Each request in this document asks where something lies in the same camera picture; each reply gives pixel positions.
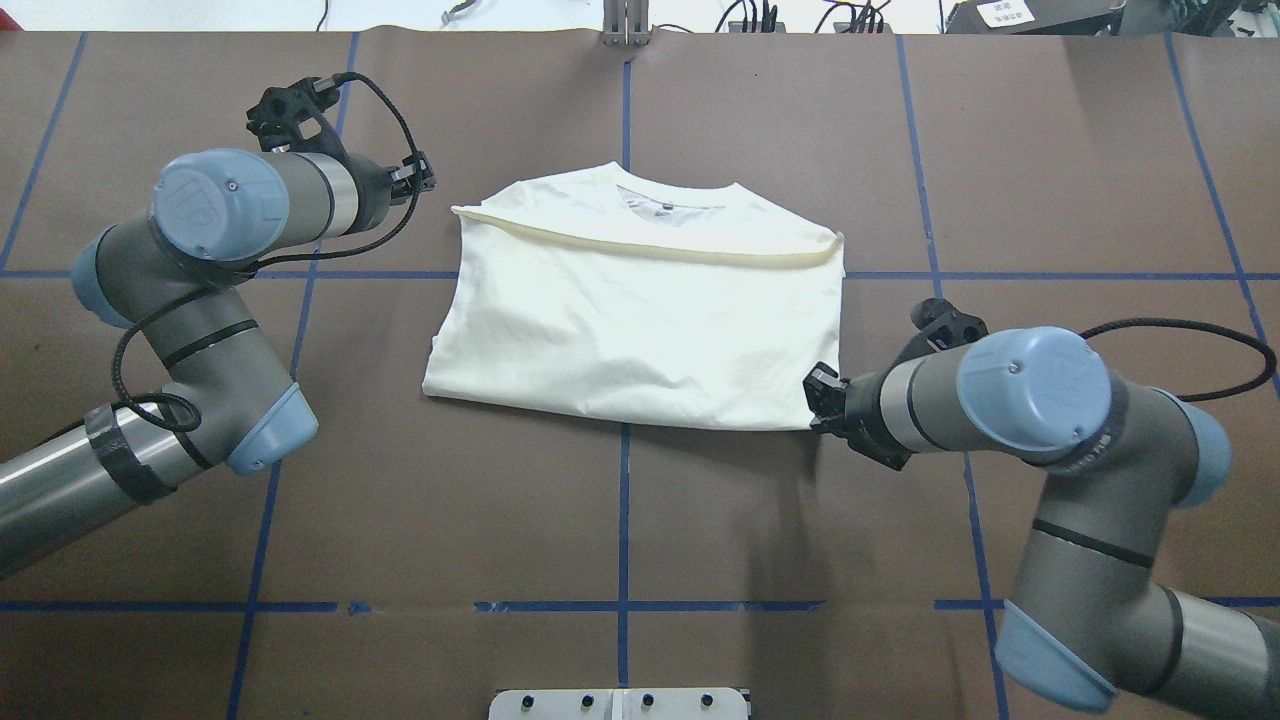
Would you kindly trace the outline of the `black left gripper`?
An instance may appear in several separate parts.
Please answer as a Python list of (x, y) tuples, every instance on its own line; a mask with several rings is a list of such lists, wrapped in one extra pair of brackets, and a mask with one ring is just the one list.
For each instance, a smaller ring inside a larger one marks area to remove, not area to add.
[(349, 174), (358, 200), (351, 233), (364, 233), (380, 225), (392, 206), (392, 192), (424, 193), (436, 187), (435, 172), (425, 152), (412, 152), (397, 168), (374, 160), (351, 160)]

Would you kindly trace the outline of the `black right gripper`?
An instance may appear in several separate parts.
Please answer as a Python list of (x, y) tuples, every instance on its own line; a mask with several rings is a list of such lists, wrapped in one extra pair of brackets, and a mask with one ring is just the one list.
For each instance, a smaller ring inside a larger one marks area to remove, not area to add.
[(881, 393), (887, 372), (865, 373), (842, 378), (826, 363), (817, 363), (804, 378), (808, 407), (815, 414), (809, 429), (840, 437), (855, 454), (868, 457), (893, 471), (901, 471), (913, 451), (890, 432)]

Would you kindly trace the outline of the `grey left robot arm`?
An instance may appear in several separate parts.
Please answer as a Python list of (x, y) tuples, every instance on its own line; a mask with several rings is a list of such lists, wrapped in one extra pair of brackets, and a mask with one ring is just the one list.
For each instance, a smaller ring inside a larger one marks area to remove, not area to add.
[(73, 290), (102, 322), (145, 337), (169, 382), (116, 398), (3, 465), (3, 575), (13, 577), (207, 469), (270, 466), (317, 419), (238, 286), (269, 252), (375, 228), (435, 184), (424, 152), (399, 167), (358, 155), (211, 149), (168, 163), (147, 208), (76, 259)]

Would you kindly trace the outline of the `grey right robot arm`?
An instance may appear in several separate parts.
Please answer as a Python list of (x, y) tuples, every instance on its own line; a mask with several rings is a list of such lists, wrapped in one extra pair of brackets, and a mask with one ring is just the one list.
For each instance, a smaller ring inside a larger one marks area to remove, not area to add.
[(1152, 578), (1170, 514), (1228, 479), (1221, 424), (1110, 369), (1087, 340), (1041, 325), (803, 382), (812, 428), (893, 470), (915, 455), (991, 451), (1044, 474), (995, 659), (1066, 708), (1121, 693), (1208, 719), (1277, 716), (1277, 624)]

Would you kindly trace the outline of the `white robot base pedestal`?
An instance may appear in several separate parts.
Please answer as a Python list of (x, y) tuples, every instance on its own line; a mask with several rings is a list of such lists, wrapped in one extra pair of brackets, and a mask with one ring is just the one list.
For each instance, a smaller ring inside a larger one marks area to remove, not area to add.
[(753, 719), (749, 691), (732, 687), (508, 689), (489, 719)]

